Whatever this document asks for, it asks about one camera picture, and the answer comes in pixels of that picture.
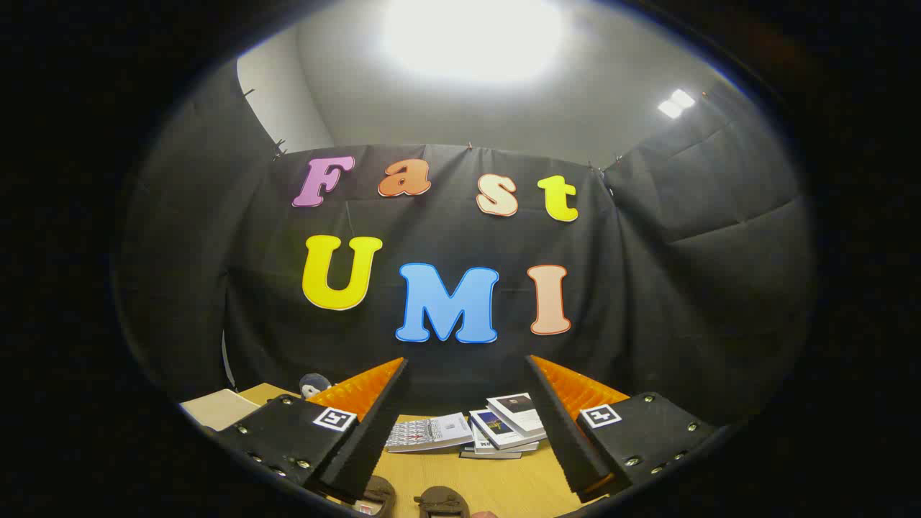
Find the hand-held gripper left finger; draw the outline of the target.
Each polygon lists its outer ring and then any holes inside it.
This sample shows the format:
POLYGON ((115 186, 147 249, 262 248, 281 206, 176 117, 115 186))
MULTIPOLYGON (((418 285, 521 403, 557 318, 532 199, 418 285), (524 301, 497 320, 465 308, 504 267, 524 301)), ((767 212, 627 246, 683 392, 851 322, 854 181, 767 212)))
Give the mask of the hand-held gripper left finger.
POLYGON ((309 398, 277 396, 214 433, 232 456, 302 491, 352 504, 400 415, 406 358, 395 358, 309 398))

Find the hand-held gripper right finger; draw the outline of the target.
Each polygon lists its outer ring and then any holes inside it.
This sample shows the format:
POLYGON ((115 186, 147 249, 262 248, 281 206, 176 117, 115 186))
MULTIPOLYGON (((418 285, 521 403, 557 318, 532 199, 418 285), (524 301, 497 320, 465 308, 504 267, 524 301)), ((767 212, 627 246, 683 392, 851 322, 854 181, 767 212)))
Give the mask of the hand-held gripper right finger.
POLYGON ((655 391, 628 396, 545 358, 525 362, 527 393, 583 504, 651 485, 718 436, 718 427, 655 391))

